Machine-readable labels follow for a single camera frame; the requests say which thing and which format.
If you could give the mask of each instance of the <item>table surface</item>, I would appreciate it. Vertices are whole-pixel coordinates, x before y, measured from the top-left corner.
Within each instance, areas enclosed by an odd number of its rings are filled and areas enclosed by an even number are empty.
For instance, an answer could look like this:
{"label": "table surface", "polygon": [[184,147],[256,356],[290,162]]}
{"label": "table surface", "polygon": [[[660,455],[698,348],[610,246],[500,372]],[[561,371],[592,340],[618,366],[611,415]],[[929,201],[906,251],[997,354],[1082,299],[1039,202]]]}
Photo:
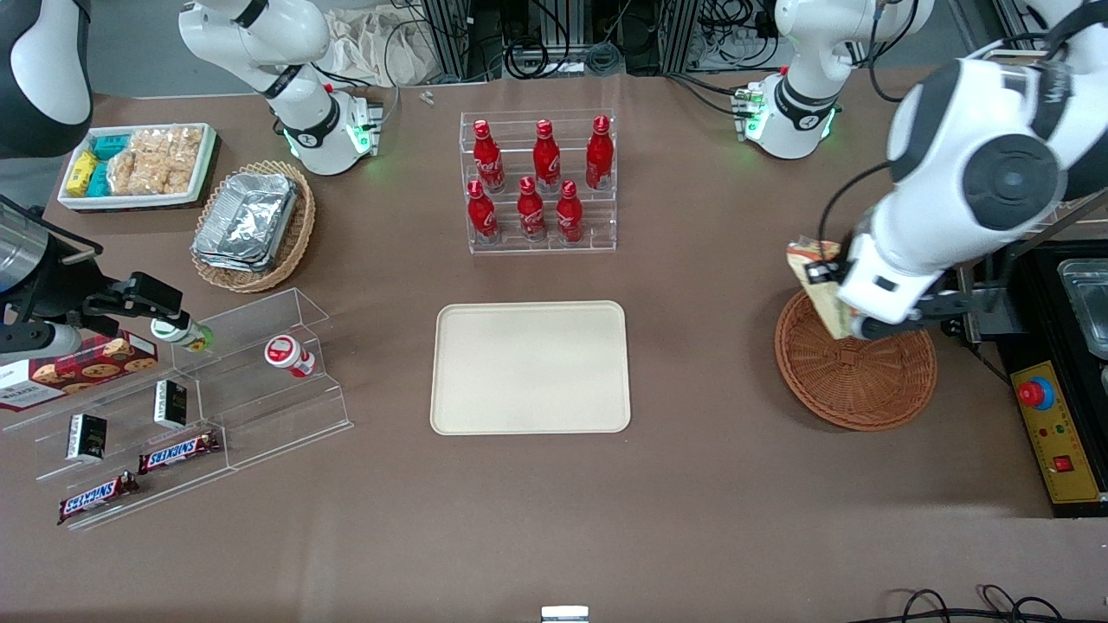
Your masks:
{"label": "table surface", "polygon": [[[903,92],[920,75],[883,80]],[[332,316],[324,351],[356,426],[85,533],[54,527],[31,440],[0,436],[6,621],[514,622],[563,603],[596,621],[845,621],[899,613],[903,590],[925,586],[977,607],[986,582],[1108,617],[1108,522],[1048,519],[1012,392],[967,351],[936,334],[934,400],[880,433],[825,425],[778,374],[773,325],[798,289],[784,245],[882,160],[894,108],[864,74],[797,162],[738,144],[729,120],[661,79],[435,88],[434,108],[417,95],[404,91],[379,157],[310,176],[318,222],[285,284]],[[471,257],[460,113],[598,105],[620,118],[618,251]],[[258,96],[101,98],[95,113],[194,121],[223,137],[218,176],[290,160]],[[878,177],[829,232],[888,191]],[[181,288],[196,317],[258,297],[196,275],[195,211],[48,217],[103,243],[106,274]],[[625,431],[431,430],[443,306],[583,299],[626,310]]]}

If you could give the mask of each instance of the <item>cookie box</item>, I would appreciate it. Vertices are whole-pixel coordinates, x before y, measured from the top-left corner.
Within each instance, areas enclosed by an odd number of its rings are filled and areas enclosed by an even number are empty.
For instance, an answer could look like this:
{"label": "cookie box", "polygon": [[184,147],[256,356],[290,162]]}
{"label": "cookie box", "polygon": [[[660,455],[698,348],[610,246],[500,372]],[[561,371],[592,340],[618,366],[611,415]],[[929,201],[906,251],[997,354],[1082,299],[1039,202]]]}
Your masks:
{"label": "cookie box", "polygon": [[135,212],[142,210],[166,210],[172,207],[189,207],[189,204],[199,198],[204,190],[209,173],[212,154],[216,147],[216,132],[207,123],[168,123],[161,125],[121,125],[116,127],[92,127],[84,141],[70,154],[69,163],[65,165],[65,174],[62,180],[69,180],[73,173],[73,166],[85,150],[91,150],[93,143],[100,136],[116,136],[131,134],[136,130],[168,130],[176,125],[191,125],[201,127],[204,135],[201,139],[199,153],[196,156],[196,164],[193,166],[193,176],[188,183],[188,190],[184,193],[156,194],[156,195],[120,195],[106,197],[78,197],[71,195],[65,190],[65,184],[58,187],[58,203],[74,212]]}
{"label": "cookie box", "polygon": [[153,343],[127,331],[98,335],[72,355],[0,366],[0,409],[22,411],[156,365]]}

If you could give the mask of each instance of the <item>red switch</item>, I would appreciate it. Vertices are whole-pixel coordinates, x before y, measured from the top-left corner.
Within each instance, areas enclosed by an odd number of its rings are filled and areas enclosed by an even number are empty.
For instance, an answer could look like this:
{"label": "red switch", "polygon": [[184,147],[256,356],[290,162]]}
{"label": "red switch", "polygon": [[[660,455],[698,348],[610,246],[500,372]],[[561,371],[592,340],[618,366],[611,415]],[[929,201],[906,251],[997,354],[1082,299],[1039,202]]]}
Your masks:
{"label": "red switch", "polygon": [[1074,461],[1069,460],[1068,455],[1064,457],[1055,457],[1054,469],[1056,471],[1074,471]]}
{"label": "red switch", "polygon": [[1043,377],[1033,377],[1019,384],[1016,388],[1016,398],[1025,407],[1045,411],[1054,406],[1054,387]]}

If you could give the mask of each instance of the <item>yellow control panel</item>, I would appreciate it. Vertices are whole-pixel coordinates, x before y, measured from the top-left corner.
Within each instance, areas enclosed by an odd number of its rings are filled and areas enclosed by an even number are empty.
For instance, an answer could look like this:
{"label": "yellow control panel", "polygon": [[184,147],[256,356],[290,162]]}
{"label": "yellow control panel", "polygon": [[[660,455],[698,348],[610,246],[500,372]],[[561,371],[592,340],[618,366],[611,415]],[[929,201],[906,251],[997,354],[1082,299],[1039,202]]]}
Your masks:
{"label": "yellow control panel", "polygon": [[1012,375],[1012,387],[1050,500],[1056,504],[1099,501],[1100,490],[1050,361]]}

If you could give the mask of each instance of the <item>foil container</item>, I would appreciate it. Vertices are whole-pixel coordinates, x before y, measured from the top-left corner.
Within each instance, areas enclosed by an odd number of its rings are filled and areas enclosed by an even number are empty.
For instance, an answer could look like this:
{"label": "foil container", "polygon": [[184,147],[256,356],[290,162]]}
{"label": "foil container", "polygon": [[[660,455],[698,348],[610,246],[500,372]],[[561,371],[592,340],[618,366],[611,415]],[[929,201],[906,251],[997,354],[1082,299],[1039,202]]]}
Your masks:
{"label": "foil container", "polygon": [[230,270],[273,268],[297,193],[296,182],[284,175],[233,175],[196,233],[193,255],[208,266]]}

